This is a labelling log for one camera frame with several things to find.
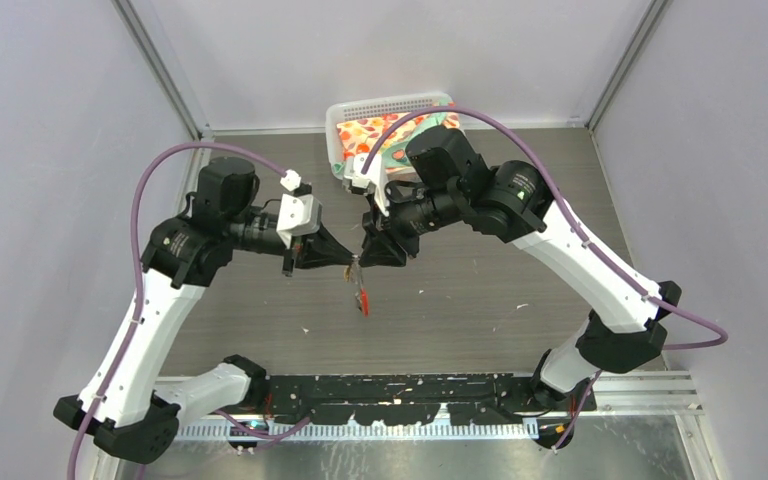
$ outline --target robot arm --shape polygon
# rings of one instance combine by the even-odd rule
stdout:
[[[266,371],[238,355],[186,382],[154,389],[181,324],[234,250],[281,256],[287,276],[296,268],[351,264],[352,253],[321,225],[322,206],[310,186],[301,184],[292,195],[283,195],[277,215],[253,205],[258,187],[248,161],[215,159],[199,172],[191,214],[185,211],[152,231],[141,258],[143,315],[88,430],[108,454],[153,462],[180,426],[226,405],[258,406],[264,400]],[[135,301],[89,384],[57,402],[55,417],[73,429],[120,350]]]
[[[667,312],[582,245],[536,168],[521,161],[488,168],[461,131],[442,126],[418,135],[406,153],[420,182],[387,182],[376,159],[362,174],[363,156],[346,171],[349,190],[366,194],[371,207],[363,217],[361,266],[404,266],[419,253],[421,235],[458,221],[546,264],[593,307],[586,325],[537,367],[532,393],[547,407],[598,370],[625,373],[660,354],[666,330],[658,320]],[[678,302],[678,286],[645,278],[581,226],[651,297]]]

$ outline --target gray work surface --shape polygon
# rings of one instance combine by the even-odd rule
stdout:
[[[277,448],[241,456],[235,455],[227,442],[174,442],[149,466],[145,478],[693,478],[672,416],[582,417],[575,432],[572,443],[557,456],[531,440],[284,442]],[[133,478],[130,470],[121,474],[119,478]]]
[[[590,136],[584,129],[523,130],[579,217],[628,259]],[[488,165],[524,156],[493,131],[469,131]],[[323,204],[323,223],[360,252],[366,201],[331,174],[322,134],[219,137],[298,171]],[[258,169],[257,204],[281,193]],[[370,316],[357,310],[344,268],[281,275],[278,257],[235,252],[175,339],[164,375],[198,375],[227,355],[271,373],[529,372],[584,322],[590,307],[552,271],[463,224],[422,237],[405,268],[364,270]]]

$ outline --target colorful fabric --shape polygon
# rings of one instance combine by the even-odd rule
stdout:
[[[343,162],[351,160],[357,154],[369,152],[381,134],[390,128],[393,122],[407,114],[408,112],[391,113],[382,117],[363,118],[338,124],[337,133],[343,143]],[[390,135],[381,147],[381,156],[384,159],[387,174],[392,177],[403,171],[412,172],[413,169],[405,155],[408,142],[427,128],[441,124],[447,128],[460,127],[456,113],[434,113],[414,118]]]

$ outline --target purple cable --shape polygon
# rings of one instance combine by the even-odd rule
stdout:
[[[238,147],[236,145],[228,145],[225,143],[211,143],[211,142],[188,142],[176,145],[167,149],[163,153],[157,156],[148,167],[146,167],[139,182],[137,182],[137,189],[134,192],[134,200],[131,203],[131,258],[134,264],[134,283],[136,284],[136,294],[134,305],[134,314],[131,325],[125,332],[125,337],[122,339],[122,344],[119,346],[119,350],[116,351],[116,355],[113,357],[113,361],[110,362],[110,369],[101,379],[101,383],[96,391],[95,398],[90,402],[89,408],[84,419],[81,421],[81,425],[78,427],[78,434],[75,435],[75,441],[72,443],[72,451],[69,453],[69,464],[66,470],[66,478],[68,480],[75,480],[76,469],[78,465],[78,452],[81,450],[81,443],[84,441],[84,434],[89,428],[90,421],[92,421],[93,415],[98,410],[99,401],[104,398],[104,394],[107,392],[107,388],[110,386],[110,382],[113,381],[113,376],[116,374],[116,370],[122,363],[122,359],[125,357],[125,353],[128,351],[128,346],[131,345],[131,341],[134,338],[134,334],[137,332],[137,325],[139,324],[140,317],[143,313],[143,304],[145,299],[145,286],[143,285],[143,272],[140,267],[140,242],[137,232],[137,224],[139,223],[140,216],[140,201],[143,197],[143,191],[145,190],[148,179],[151,178],[151,174],[160,166],[161,163],[166,161],[167,158],[172,155],[183,152],[185,150],[195,150],[198,148],[209,148],[211,150],[221,150],[229,153],[236,153],[243,157],[257,162],[270,170],[274,171],[281,177],[287,174],[287,169],[280,167],[271,161],[261,157],[260,155],[250,152],[245,148]]]
[[[578,405],[575,407],[575,412],[572,413],[572,419],[570,419],[570,424],[567,426],[567,429],[564,430],[563,435],[561,435],[561,438],[558,439],[557,442],[555,442],[554,445],[552,445],[552,450],[557,451],[558,447],[564,444],[564,440],[567,439],[570,432],[572,431],[572,428],[575,426],[576,420],[578,420],[579,414],[581,414],[581,410],[584,408],[584,402],[587,400],[587,396],[590,395],[590,392],[593,391],[593,384],[596,383],[596,380],[599,380],[599,376],[602,375],[602,370],[599,370],[596,372],[596,375],[593,376],[593,380],[590,381],[590,383],[587,384],[587,388],[584,389],[584,393],[581,395],[581,401],[578,402]]]
[[[657,305],[660,308],[663,308],[664,310],[670,313],[674,313],[682,318],[690,320],[691,322],[697,325],[700,325],[702,327],[705,327],[708,330],[711,330],[717,335],[719,335],[719,338],[716,338],[714,340],[706,340],[703,342],[695,342],[695,343],[679,343],[675,345],[665,345],[664,350],[688,350],[691,348],[713,347],[715,345],[721,345],[725,343],[726,340],[728,340],[728,332],[726,332],[722,327],[720,327],[716,323],[710,320],[706,320],[694,313],[688,312],[687,310],[681,309],[674,305],[670,305],[669,303],[664,302],[663,300],[660,300],[658,298],[649,297],[649,292],[646,291],[646,289],[642,285],[637,283],[637,281],[631,278],[631,276],[627,274],[622,268],[620,268],[619,265],[614,263],[614,261],[611,260],[605,254],[605,252],[602,251],[602,249],[600,249],[597,245],[590,243],[590,237],[587,236],[587,234],[584,232],[584,230],[581,228],[581,226],[572,216],[572,212],[570,211],[569,206],[567,206],[566,200],[564,200],[563,195],[561,195],[561,191],[558,189],[558,186],[555,184],[555,181],[552,180],[552,176],[549,175],[549,171],[546,169],[546,166],[543,165],[543,162],[540,161],[540,158],[537,156],[534,150],[532,150],[527,143],[525,143],[521,138],[519,138],[516,135],[516,133],[513,132],[513,130],[509,129],[508,127],[502,125],[498,121],[490,118],[489,116],[481,112],[472,110],[470,108],[446,106],[446,107],[428,107],[428,108],[423,108],[423,109],[408,113],[407,115],[393,122],[393,124],[390,125],[390,128],[388,128],[383,134],[381,134],[380,137],[378,137],[378,140],[375,141],[375,145],[373,145],[372,149],[369,150],[368,156],[366,157],[366,162],[364,162],[363,167],[360,170],[361,173],[366,173],[367,171],[369,171],[369,166],[372,164],[372,160],[373,158],[375,158],[375,154],[378,153],[378,150],[381,149],[381,146],[384,144],[384,142],[391,135],[393,135],[393,133],[395,133],[399,127],[401,127],[405,123],[411,121],[412,119],[420,115],[428,115],[431,113],[444,113],[444,112],[459,113],[462,115],[466,115],[468,117],[481,120],[482,122],[495,128],[496,130],[501,132],[502,135],[508,137],[512,142],[514,142],[514,144],[517,147],[519,147],[520,150],[522,150],[525,156],[528,157],[529,160],[531,160],[531,163],[534,165],[537,171],[540,172],[540,175],[543,177],[543,180],[546,182],[546,185],[549,187],[549,191],[552,192],[552,197],[555,198],[555,202],[558,204],[558,208],[561,210],[561,214],[563,214],[567,223],[569,223],[570,228],[572,228],[573,231],[576,233],[576,235],[578,235],[578,238],[581,239],[582,244],[587,245],[587,248],[589,248],[590,251],[592,251],[593,254],[596,255],[602,261],[602,263],[604,263],[608,268],[610,268],[614,273],[616,273],[620,278],[622,278],[623,281],[625,281],[625,283],[627,283],[631,288],[633,288],[637,293],[639,293],[641,295],[641,299],[648,300],[649,302]]]
[[[305,417],[301,419],[299,423],[293,425],[289,430],[287,430],[284,433],[280,433],[278,435],[267,435],[246,427],[245,425],[243,425],[242,423],[234,419],[234,417],[232,417],[231,415],[228,415],[225,412],[217,410],[216,413],[225,417],[226,420],[228,420],[229,422],[231,422],[231,424],[234,425],[234,428],[243,431],[246,435],[251,435],[252,437],[257,437],[263,440],[271,440],[271,442],[265,443],[263,445],[258,445],[257,447],[255,447],[255,451],[263,451],[268,448],[274,447],[275,445],[278,444],[278,442],[280,442],[281,440],[284,440],[287,437],[295,435],[296,433],[299,432],[299,430],[303,429],[304,427],[307,426],[307,424],[310,423],[310,417]]]
[[[297,423],[295,427],[291,428],[290,430],[287,430],[284,433],[280,433],[278,435],[270,435],[268,433],[258,432],[257,430],[255,430],[253,428],[249,428],[249,427],[243,425],[242,423],[238,422],[237,419],[232,417],[229,413],[223,412],[222,410],[217,410],[217,411],[215,411],[213,413],[221,416],[225,420],[228,420],[229,422],[231,422],[232,425],[234,425],[234,428],[236,428],[237,430],[245,433],[246,435],[249,435],[251,437],[260,438],[262,440],[281,441],[281,440],[289,437],[290,435],[298,432],[299,430],[301,430],[301,427],[299,427],[296,430],[294,430],[294,428],[298,427],[302,422],[304,422],[304,425],[307,425],[308,423],[310,423],[310,418],[307,418],[306,419],[307,421],[302,420],[301,422]]]
[[[231,417],[230,415],[228,415],[227,413],[225,413],[225,412],[223,412],[221,410],[217,410],[214,413],[216,413],[218,415],[222,415],[223,417],[228,419],[232,424],[234,424],[235,428],[240,428],[242,426],[244,428],[243,431],[250,430],[245,425],[242,425],[241,423],[237,422],[237,420],[234,419],[234,417]],[[309,423],[310,423],[310,418],[306,417],[306,418],[303,418],[299,423],[295,424],[291,429],[289,429],[286,432],[282,433],[281,435],[267,435],[267,436],[273,437],[274,439],[271,442],[265,443],[263,445],[258,445],[257,447],[254,448],[254,451],[255,452],[260,452],[260,451],[263,451],[263,450],[266,450],[266,449],[274,447],[275,445],[278,444],[278,442],[280,442],[284,438],[287,438],[290,435],[298,433],[299,430],[301,430],[302,428],[307,426],[307,424],[309,424]],[[197,467],[193,468],[192,470],[190,470],[189,472],[186,472],[186,473],[181,473],[181,474],[176,474],[176,475],[152,474],[151,476],[152,477],[157,477],[157,478],[189,478],[190,476],[192,476],[192,474],[198,472],[199,470],[203,470],[205,467],[209,466],[210,464],[214,463],[215,461],[219,460],[220,458],[223,458],[226,455],[228,455],[229,453],[235,452],[235,451],[236,450],[228,450],[228,451],[222,452],[222,453],[220,453],[218,455],[214,455],[212,458],[207,459],[206,461],[202,462],[200,465],[198,465]],[[145,473],[145,468],[142,469],[141,473],[138,472],[138,475],[143,475],[144,473]],[[142,480],[142,478],[143,478],[142,476],[138,476],[137,480]]]

